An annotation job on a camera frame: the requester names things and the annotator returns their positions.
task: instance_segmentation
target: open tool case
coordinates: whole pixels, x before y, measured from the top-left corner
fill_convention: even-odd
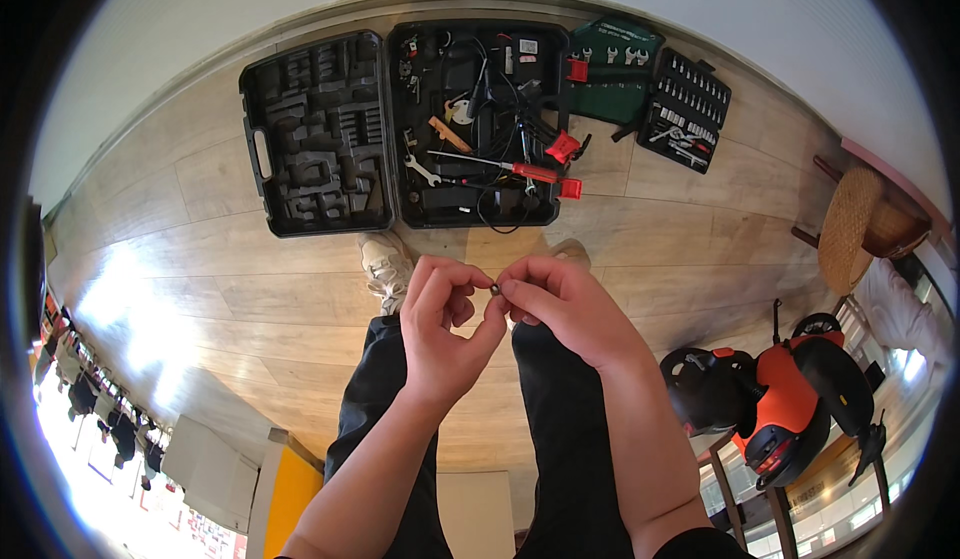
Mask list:
[[[637,144],[707,173],[731,101],[730,88],[713,71],[705,61],[663,49]]]
[[[583,152],[565,131],[568,45],[558,26],[465,19],[403,23],[386,42],[357,32],[248,65],[244,125],[270,230],[375,231],[396,216],[412,228],[550,223],[559,199],[580,196],[579,181],[563,178]],[[460,123],[471,102],[472,120]],[[258,131],[267,157],[258,157]],[[557,181],[535,181],[528,194],[509,169],[428,150],[506,163],[528,156]]]

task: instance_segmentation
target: red screwdriver handle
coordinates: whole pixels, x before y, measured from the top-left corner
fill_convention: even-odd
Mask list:
[[[536,165],[531,165],[530,163],[514,163],[511,171],[514,174],[523,176],[524,178],[539,180],[541,182],[547,182],[550,184],[556,183],[559,179],[556,171],[547,167],[537,167]]]

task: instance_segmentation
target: green tool roll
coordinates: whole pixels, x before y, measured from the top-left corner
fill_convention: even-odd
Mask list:
[[[588,67],[586,82],[565,82],[570,113],[619,125],[635,120],[663,44],[660,34],[619,17],[601,17],[574,30],[571,55]]]

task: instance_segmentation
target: sneaker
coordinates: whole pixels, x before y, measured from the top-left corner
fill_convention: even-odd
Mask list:
[[[568,238],[554,245],[547,251],[547,255],[560,260],[573,262],[574,264],[582,266],[582,268],[587,271],[591,269],[591,256],[587,254],[587,249],[584,248],[580,240],[575,240],[574,238]]]
[[[357,248],[360,265],[369,278],[366,289],[381,299],[380,315],[399,313],[414,273],[406,245],[392,231],[378,231],[360,234]]]

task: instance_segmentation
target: black pants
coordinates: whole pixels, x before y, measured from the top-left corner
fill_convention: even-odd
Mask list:
[[[516,556],[633,557],[617,505],[599,375],[546,325],[517,324],[512,345],[539,471],[534,520]],[[400,318],[374,318],[363,358],[343,393],[337,440],[326,454],[326,480],[390,408],[406,377]],[[384,556],[451,557],[437,510],[437,434]]]

